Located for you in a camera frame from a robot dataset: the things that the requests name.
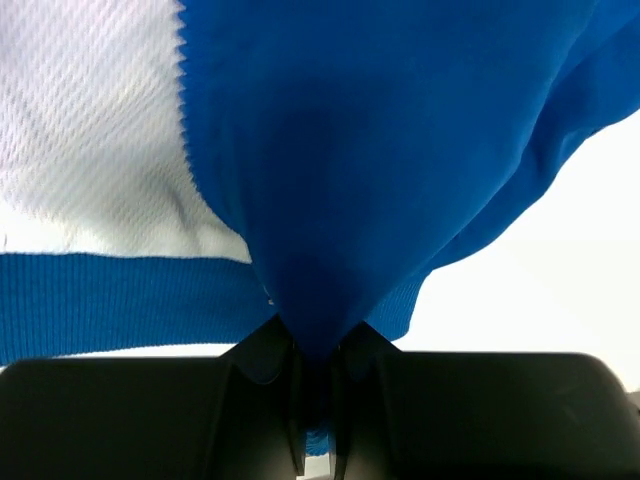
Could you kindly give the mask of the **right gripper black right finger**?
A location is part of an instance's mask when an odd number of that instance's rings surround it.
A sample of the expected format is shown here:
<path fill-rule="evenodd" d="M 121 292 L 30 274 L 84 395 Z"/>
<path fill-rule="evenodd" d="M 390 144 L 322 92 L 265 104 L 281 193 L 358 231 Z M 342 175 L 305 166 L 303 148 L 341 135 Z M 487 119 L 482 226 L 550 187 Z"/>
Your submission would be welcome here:
<path fill-rule="evenodd" d="M 639 412 L 575 353 L 404 352 L 361 324 L 332 359 L 336 479 L 635 479 Z"/>

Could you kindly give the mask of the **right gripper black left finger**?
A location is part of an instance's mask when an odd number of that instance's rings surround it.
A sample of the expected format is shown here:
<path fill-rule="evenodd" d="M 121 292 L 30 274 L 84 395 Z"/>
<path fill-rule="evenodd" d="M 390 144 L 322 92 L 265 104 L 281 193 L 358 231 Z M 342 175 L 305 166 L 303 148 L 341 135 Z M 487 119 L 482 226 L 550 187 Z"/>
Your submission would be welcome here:
<path fill-rule="evenodd" d="M 276 318 L 218 357 L 22 360 L 1 376 L 1 475 L 293 479 L 299 380 Z"/>

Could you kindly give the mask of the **blue white red jacket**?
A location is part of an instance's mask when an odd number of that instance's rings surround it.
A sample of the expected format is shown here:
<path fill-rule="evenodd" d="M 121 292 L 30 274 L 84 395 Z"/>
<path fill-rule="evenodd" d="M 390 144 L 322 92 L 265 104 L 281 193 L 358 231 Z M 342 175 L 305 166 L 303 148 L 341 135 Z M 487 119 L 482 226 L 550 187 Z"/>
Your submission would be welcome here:
<path fill-rule="evenodd" d="M 399 339 L 638 108 L 635 1 L 5 1 L 1 361 Z"/>

